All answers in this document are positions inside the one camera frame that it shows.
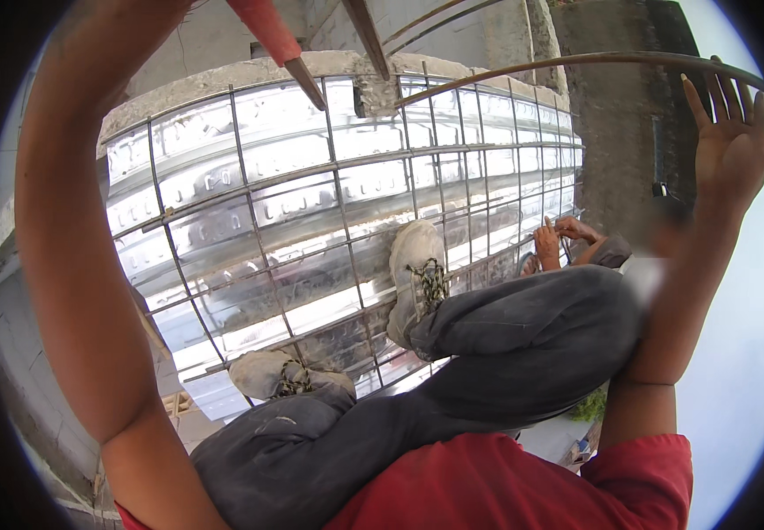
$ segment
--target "worker's hand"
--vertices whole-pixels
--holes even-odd
[[[536,254],[541,262],[541,269],[545,272],[561,269],[562,265],[558,261],[558,233],[553,228],[549,217],[544,216],[544,226],[536,229],[533,235],[536,240]]]
[[[602,239],[599,232],[573,216],[556,219],[556,231],[559,236],[565,236],[570,239],[585,239],[592,245]]]
[[[712,60],[720,62],[714,55]],[[737,93],[726,76],[709,74],[706,83],[715,123],[709,120],[692,82],[682,75],[700,136],[695,163],[697,207],[740,221],[764,184],[764,93],[758,92],[753,102],[748,88],[738,80]]]

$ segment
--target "gray sleeve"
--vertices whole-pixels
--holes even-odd
[[[594,252],[588,263],[600,265],[609,269],[617,269],[627,258],[632,249],[630,244],[621,236],[609,236],[608,239]]]

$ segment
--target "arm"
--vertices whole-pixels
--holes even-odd
[[[588,241],[588,248],[585,249],[585,251],[570,265],[588,265],[591,256],[596,254],[597,250],[599,250],[602,244],[608,239],[608,237],[603,236],[598,231],[573,216],[564,216],[556,219],[556,232],[559,236],[565,236],[570,239],[585,239]]]
[[[19,258],[49,363],[101,446],[115,498],[155,530],[226,526],[158,396],[100,198],[95,149],[103,116],[189,4],[75,4],[44,54],[17,153]]]
[[[576,258],[576,260],[574,260],[574,262],[573,262],[573,263],[571,263],[570,265],[588,265],[588,263],[589,263],[589,262],[590,262],[590,260],[591,260],[591,256],[593,256],[594,254],[596,254],[596,253],[597,253],[597,250],[599,250],[599,249],[600,249],[600,247],[602,246],[602,244],[603,244],[604,242],[606,242],[606,240],[607,240],[607,239],[608,239],[608,238],[606,238],[605,236],[602,236],[602,237],[600,237],[599,239],[597,239],[597,240],[594,242],[594,244],[592,244],[592,245],[591,245],[591,246],[589,246],[587,249],[585,249],[585,251],[584,251],[583,253],[581,253],[581,254],[580,254],[580,255],[579,255],[577,258]]]
[[[673,385],[691,360],[709,304],[735,249],[741,220],[764,184],[764,94],[757,94],[754,113],[745,87],[737,83],[739,104],[730,79],[719,78],[718,84],[710,76],[707,83],[718,119],[713,123],[694,85],[685,76],[682,79],[700,137],[696,223],[652,304],[638,351],[609,386],[602,449],[676,432]]]

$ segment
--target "sky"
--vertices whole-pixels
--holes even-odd
[[[757,75],[712,0],[680,0],[700,55]],[[677,384],[679,432],[692,443],[690,530],[714,526],[764,449],[764,188],[748,210],[691,365]]]

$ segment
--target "dusty white boot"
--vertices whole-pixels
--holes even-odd
[[[308,370],[281,349],[260,349],[241,355],[229,367],[228,376],[242,393],[255,399],[302,394],[330,382],[355,397],[355,385],[345,374]]]
[[[444,241],[432,223],[416,220],[401,228],[391,247],[389,265],[396,305],[388,317],[388,337],[413,350],[411,329],[448,294],[443,280]]]

